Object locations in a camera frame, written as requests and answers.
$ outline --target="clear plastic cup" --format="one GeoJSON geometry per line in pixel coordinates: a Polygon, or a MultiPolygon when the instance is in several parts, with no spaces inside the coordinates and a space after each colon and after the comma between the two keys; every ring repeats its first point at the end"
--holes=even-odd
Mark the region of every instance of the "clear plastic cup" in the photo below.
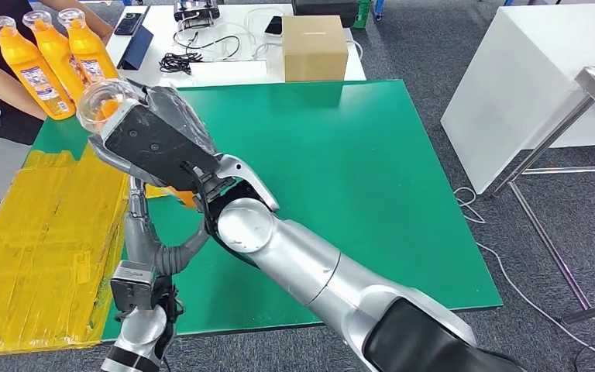
{"type": "Polygon", "coordinates": [[[127,100],[138,101],[138,94],[128,82],[107,79],[94,83],[78,101],[78,121],[86,130],[99,133],[119,105],[127,100]]]}
{"type": "Polygon", "coordinates": [[[85,26],[85,13],[76,8],[68,8],[58,13],[58,21],[68,29],[80,29],[85,26]]]}
{"type": "Polygon", "coordinates": [[[17,33],[17,24],[14,19],[0,15],[0,36],[4,33],[8,33],[8,35],[17,33]]]}
{"type": "Polygon", "coordinates": [[[43,10],[34,10],[26,13],[22,18],[22,22],[33,31],[44,31],[53,27],[51,14],[43,10]]]}

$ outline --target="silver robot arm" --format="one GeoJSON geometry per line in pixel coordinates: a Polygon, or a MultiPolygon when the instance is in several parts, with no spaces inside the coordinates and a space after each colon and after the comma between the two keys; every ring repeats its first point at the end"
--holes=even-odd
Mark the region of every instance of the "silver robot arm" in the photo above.
{"type": "Polygon", "coordinates": [[[261,201],[223,208],[218,231],[230,248],[309,308],[369,370],[521,371],[477,348],[471,328],[426,294],[381,277],[261,201]]]}
{"type": "MultiPolygon", "coordinates": [[[[99,97],[98,89],[93,85],[81,101],[99,97]]],[[[144,100],[120,101],[93,143],[103,161],[134,176],[126,243],[135,261],[122,261],[111,281],[124,320],[103,370],[159,369],[181,313],[171,274],[208,236],[312,310],[369,370],[522,370],[509,357],[479,349],[471,328],[426,294],[368,270],[303,225],[279,219],[277,201],[253,169],[217,152],[204,123],[176,91],[144,89],[144,100]],[[195,194],[204,223],[184,248],[167,249],[158,240],[141,180],[195,194]],[[171,263],[166,251],[175,253],[171,263]]]]}

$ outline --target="green tabletop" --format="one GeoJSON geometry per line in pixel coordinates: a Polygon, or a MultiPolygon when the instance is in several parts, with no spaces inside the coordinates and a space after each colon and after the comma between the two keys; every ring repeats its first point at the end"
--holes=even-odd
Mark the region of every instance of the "green tabletop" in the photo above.
{"type": "MultiPolygon", "coordinates": [[[[402,81],[190,88],[182,95],[218,149],[241,157],[263,179],[280,217],[448,308],[502,305],[402,81]]],[[[84,131],[58,129],[76,125],[47,122],[33,148],[55,143],[79,154],[84,131]]],[[[150,213],[167,244],[183,241],[200,219],[172,198],[150,200],[150,213]]],[[[174,281],[186,307],[179,333],[318,322],[213,241],[174,281]]],[[[118,333],[109,316],[102,339],[118,333]]]]}

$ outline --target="person's arm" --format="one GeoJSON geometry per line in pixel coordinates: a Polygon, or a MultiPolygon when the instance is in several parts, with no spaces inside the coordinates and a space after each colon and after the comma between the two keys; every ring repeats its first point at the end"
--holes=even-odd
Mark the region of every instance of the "person's arm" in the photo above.
{"type": "Polygon", "coordinates": [[[113,28],[108,23],[104,22],[103,19],[99,18],[98,15],[77,0],[40,0],[40,2],[57,11],[67,8],[82,10],[85,13],[85,22],[88,24],[88,27],[101,37],[104,44],[108,42],[108,38],[113,32],[113,28]]]}
{"type": "Polygon", "coordinates": [[[35,116],[40,120],[46,119],[46,114],[24,88],[22,83],[0,69],[0,99],[12,107],[35,116]]]}

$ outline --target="orange juice bottle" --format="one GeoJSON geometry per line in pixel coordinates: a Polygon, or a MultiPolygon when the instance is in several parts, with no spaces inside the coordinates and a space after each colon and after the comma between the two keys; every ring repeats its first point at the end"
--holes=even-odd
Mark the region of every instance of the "orange juice bottle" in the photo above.
{"type": "Polygon", "coordinates": [[[80,9],[65,9],[58,13],[58,20],[67,28],[71,52],[91,83],[118,77],[104,43],[88,28],[80,9]]]}
{"type": "Polygon", "coordinates": [[[37,47],[51,66],[51,70],[63,83],[72,100],[78,102],[83,89],[88,85],[88,79],[71,53],[67,37],[54,29],[51,14],[48,12],[28,12],[24,15],[23,22],[35,34],[37,47]]]}
{"type": "Polygon", "coordinates": [[[19,34],[14,19],[3,15],[0,15],[0,46],[5,62],[50,118],[65,119],[76,112],[40,51],[19,34]]]}

